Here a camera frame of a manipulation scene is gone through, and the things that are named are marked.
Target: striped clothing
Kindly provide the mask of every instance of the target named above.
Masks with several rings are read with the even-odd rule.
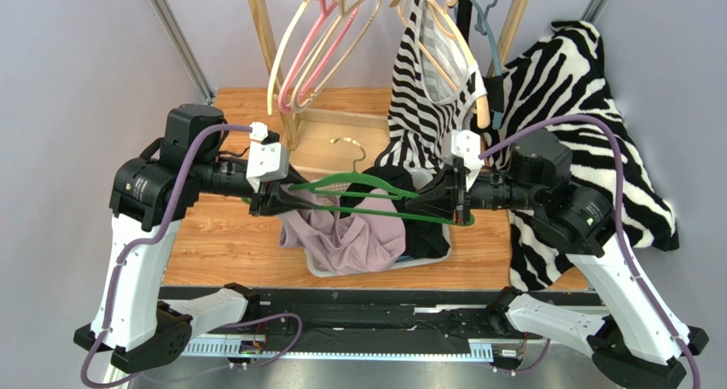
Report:
[[[435,174],[441,167],[445,135],[469,125],[469,109],[486,90],[477,65],[468,66],[457,41],[435,25],[432,15],[440,14],[428,7],[427,0],[410,0],[409,11],[393,69],[388,112],[391,141],[376,164],[424,167]],[[444,19],[439,22],[446,26]],[[419,43],[449,76],[455,89]]]

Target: wooden leg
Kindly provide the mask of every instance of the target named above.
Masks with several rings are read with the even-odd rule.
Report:
[[[265,66],[268,68],[268,74],[270,74],[272,71],[273,61],[275,61],[277,54],[277,47],[275,45],[272,25],[270,24],[268,7],[265,0],[247,0],[247,3],[250,5],[250,13],[253,15],[255,31],[258,34],[260,48],[263,50]],[[278,69],[278,74],[275,76],[275,79],[274,93],[277,94],[282,83],[282,72],[280,69]],[[283,142],[286,143],[290,150],[295,150],[295,148],[298,147],[299,142],[298,126],[295,123],[294,116],[295,115],[293,113],[280,113],[282,125],[285,129]]]
[[[503,31],[500,33],[500,39],[497,41],[497,52],[500,54],[500,65],[507,63],[508,55],[510,54],[510,48],[513,46],[515,41],[515,34],[517,29],[520,27],[522,16],[525,14],[527,8],[527,2],[529,0],[513,0],[510,4],[508,16],[505,18],[503,25]],[[490,70],[487,74],[492,76],[495,74],[495,64],[490,65]]]

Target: pink hanger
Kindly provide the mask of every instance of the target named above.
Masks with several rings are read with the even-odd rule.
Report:
[[[338,3],[332,2],[330,5],[327,4],[326,0],[316,0],[321,3],[321,14],[318,16],[318,19],[316,20],[316,23],[313,25],[313,28],[308,33],[308,36],[305,38],[305,41],[303,42],[302,47],[300,48],[300,51],[298,51],[298,54],[295,56],[295,60],[293,60],[293,65],[290,68],[290,72],[288,72],[288,75],[286,75],[285,80],[282,82],[282,85],[280,87],[280,91],[278,92],[277,97],[277,107],[280,109],[281,112],[284,113],[290,113],[293,108],[291,105],[287,104],[285,102],[285,96],[286,92],[290,89],[290,85],[293,83],[294,75],[300,70],[300,67],[302,66],[303,62],[303,56],[305,53],[307,53],[311,48],[311,43],[313,42],[313,39],[316,37],[316,35],[321,31],[321,28],[323,27],[323,24],[325,21],[334,13],[334,10],[338,8]],[[330,61],[331,57],[333,56],[334,51],[338,46],[340,45],[340,42],[343,40],[343,37],[346,35],[348,30],[351,28],[351,25],[353,23],[353,20],[356,18],[356,14],[358,13],[358,8],[354,10],[354,12],[351,14],[351,17],[346,22],[346,25],[344,26],[343,30],[341,31],[340,35],[335,39],[335,41],[331,44],[329,47],[329,50],[326,51],[326,54],[321,59],[320,63],[316,66],[316,69],[313,71],[313,74],[310,79],[308,79],[305,82],[305,86],[307,88],[310,88],[312,82],[320,75],[320,73],[325,68],[326,64]]]

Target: blue hanger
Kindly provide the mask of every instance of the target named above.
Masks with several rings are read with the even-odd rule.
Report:
[[[500,53],[497,51],[497,42],[492,34],[492,28],[490,23],[487,21],[487,16],[490,14],[490,9],[495,8],[499,0],[492,0],[490,4],[482,10],[482,7],[476,0],[469,0],[472,6],[477,10],[477,22],[474,24],[475,31],[479,32],[483,37],[487,37],[490,42],[490,50],[492,51],[492,61],[495,63],[495,75],[503,76],[503,68],[500,66]],[[495,117],[492,119],[492,129],[498,131],[503,127],[503,113],[493,112]]]

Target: zebra print fabric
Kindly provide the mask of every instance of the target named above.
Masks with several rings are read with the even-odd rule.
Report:
[[[486,93],[478,67],[467,66],[462,49],[434,25],[427,0],[410,0],[410,16],[393,68],[388,112],[390,142],[376,165],[441,167],[441,142],[472,118],[469,109]],[[445,82],[424,49],[449,76]]]
[[[634,247],[678,248],[672,206],[659,197],[641,155],[604,77],[603,42],[593,25],[553,22],[554,34],[543,38],[505,68],[505,118],[499,131],[479,131],[488,147],[539,121],[574,113],[595,116],[618,137],[625,169],[624,227]],[[573,180],[614,199],[614,156],[595,126],[559,124],[548,128],[573,151]],[[506,168],[509,151],[490,159]],[[509,213],[512,260],[510,283],[522,290],[544,289],[573,265],[532,231],[532,214]]]

